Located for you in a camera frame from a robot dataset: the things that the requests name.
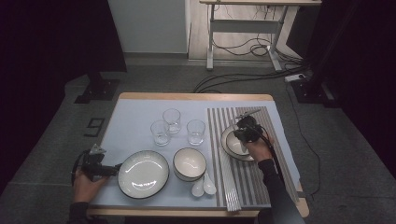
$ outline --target person's arm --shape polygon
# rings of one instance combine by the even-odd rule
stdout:
[[[267,187],[270,196],[271,213],[275,224],[300,224],[304,223],[303,218],[295,206],[294,201],[290,198],[285,186],[280,180],[273,156],[269,147],[262,139],[254,143],[245,143],[245,146],[251,157],[258,163],[260,170],[264,174],[263,182]],[[268,223],[269,213],[259,213],[259,223]]]
[[[92,182],[82,171],[76,172],[74,182],[73,203],[69,207],[68,224],[87,224],[87,209],[91,200],[96,196],[99,189],[107,182],[108,177]]]

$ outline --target black sleeve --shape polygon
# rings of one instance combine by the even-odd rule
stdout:
[[[282,181],[277,175],[274,161],[264,160],[259,162],[259,168],[264,174],[263,182],[267,187],[271,202],[271,215],[275,224],[295,224],[304,223],[303,218],[297,210],[294,201],[286,191]],[[260,223],[265,223],[267,219],[259,214]]]
[[[69,221],[67,224],[87,224],[88,203],[72,203],[69,208]]]

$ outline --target wooden table edge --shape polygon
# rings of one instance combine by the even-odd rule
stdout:
[[[320,0],[200,0],[201,4],[206,5],[253,5],[253,6],[300,6],[300,7],[313,7],[320,6]]]
[[[123,92],[119,99],[203,100],[203,101],[274,101],[269,94]]]
[[[298,191],[303,191],[303,187],[299,184]],[[299,198],[296,207],[302,217],[309,216],[309,208],[305,198]],[[226,210],[213,209],[180,209],[180,208],[164,208],[164,209],[147,209],[120,207],[120,206],[90,206],[88,215],[90,216],[122,216],[122,217],[256,217],[260,209],[245,209],[238,212],[227,212]]]

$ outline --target black curtain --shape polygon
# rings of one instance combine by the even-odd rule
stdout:
[[[1,188],[52,120],[64,84],[88,72],[126,72],[107,0],[0,3]]]
[[[356,11],[341,34],[320,74],[315,73],[330,36]],[[387,1],[323,2],[309,47],[314,76],[324,76],[338,103],[396,177],[395,4]]]

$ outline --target human hand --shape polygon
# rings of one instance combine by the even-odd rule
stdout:
[[[268,139],[270,140],[271,144],[274,143],[274,139],[272,137],[269,137]],[[270,148],[267,146],[267,144],[261,138],[259,138],[259,140],[257,140],[256,142],[244,143],[244,145],[247,148],[250,156],[253,157],[253,159],[256,162],[273,158]]]
[[[103,176],[92,182],[84,172],[77,170],[74,182],[74,203],[89,203],[98,193],[99,189],[107,182],[108,176]]]

